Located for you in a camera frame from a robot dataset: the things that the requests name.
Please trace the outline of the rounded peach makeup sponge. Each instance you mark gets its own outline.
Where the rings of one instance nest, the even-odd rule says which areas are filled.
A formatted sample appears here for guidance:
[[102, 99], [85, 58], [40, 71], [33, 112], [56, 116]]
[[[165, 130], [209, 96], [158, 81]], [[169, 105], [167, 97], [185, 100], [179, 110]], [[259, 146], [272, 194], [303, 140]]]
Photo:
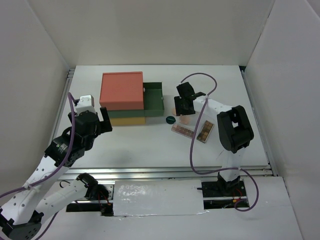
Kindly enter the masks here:
[[179, 121], [183, 125], [188, 125], [191, 122], [191, 117], [188, 115], [181, 115]]

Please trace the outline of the dark green round puff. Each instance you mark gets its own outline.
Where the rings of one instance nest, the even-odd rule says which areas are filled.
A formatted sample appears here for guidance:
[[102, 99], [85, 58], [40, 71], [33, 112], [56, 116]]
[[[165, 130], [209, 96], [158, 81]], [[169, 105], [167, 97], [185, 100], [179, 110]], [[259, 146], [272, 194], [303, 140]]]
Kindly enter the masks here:
[[176, 122], [176, 118], [170, 115], [166, 117], [165, 121], [167, 124], [173, 125]]

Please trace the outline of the green drawer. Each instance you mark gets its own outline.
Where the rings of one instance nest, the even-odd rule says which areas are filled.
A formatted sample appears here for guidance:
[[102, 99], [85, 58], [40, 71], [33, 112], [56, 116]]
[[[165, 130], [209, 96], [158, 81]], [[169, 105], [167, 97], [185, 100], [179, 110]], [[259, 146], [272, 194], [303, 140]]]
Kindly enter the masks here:
[[164, 97], [161, 82], [144, 82], [143, 109], [108, 110], [110, 118], [161, 117], [164, 115]]

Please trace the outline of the salmon top drawer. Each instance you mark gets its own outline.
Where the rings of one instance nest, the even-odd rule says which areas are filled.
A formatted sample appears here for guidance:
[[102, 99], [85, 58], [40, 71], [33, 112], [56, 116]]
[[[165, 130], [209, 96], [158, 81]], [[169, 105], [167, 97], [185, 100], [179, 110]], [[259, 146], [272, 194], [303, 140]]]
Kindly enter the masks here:
[[143, 108], [145, 106], [145, 84], [144, 84], [144, 79], [143, 79], [143, 75], [142, 75], [142, 96], [143, 96]]

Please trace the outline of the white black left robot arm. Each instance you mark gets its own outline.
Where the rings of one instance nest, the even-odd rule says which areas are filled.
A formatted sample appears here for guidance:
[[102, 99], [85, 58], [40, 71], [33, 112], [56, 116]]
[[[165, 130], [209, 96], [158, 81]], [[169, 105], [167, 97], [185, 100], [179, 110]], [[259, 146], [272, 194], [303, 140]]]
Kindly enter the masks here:
[[107, 200], [109, 191], [88, 173], [81, 173], [66, 187], [47, 196], [52, 185], [92, 149], [95, 139], [113, 130], [108, 111], [100, 108], [103, 120], [95, 111], [70, 112], [71, 126], [52, 140], [40, 164], [12, 198], [0, 207], [0, 227], [11, 240], [31, 240], [42, 224], [73, 201]]

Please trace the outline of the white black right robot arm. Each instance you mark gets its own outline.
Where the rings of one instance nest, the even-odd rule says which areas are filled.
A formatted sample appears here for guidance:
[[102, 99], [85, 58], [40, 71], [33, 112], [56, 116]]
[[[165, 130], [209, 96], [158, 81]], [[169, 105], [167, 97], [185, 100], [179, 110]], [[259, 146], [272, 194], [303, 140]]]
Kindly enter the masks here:
[[229, 106], [210, 99], [203, 92], [196, 93], [189, 82], [177, 87], [174, 97], [177, 116], [206, 114], [216, 119], [218, 137], [227, 157], [222, 161], [217, 176], [217, 189], [223, 196], [230, 195], [240, 181], [240, 168], [245, 149], [254, 138], [254, 132], [243, 106]]

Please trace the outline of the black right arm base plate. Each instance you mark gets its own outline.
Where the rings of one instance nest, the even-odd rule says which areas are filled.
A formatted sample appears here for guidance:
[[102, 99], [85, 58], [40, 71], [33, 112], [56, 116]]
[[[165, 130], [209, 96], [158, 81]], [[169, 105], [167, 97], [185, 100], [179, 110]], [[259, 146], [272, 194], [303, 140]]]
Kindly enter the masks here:
[[201, 183], [201, 190], [204, 198], [244, 198], [247, 196], [246, 188], [242, 180], [228, 189], [223, 189], [217, 181], [203, 181]]

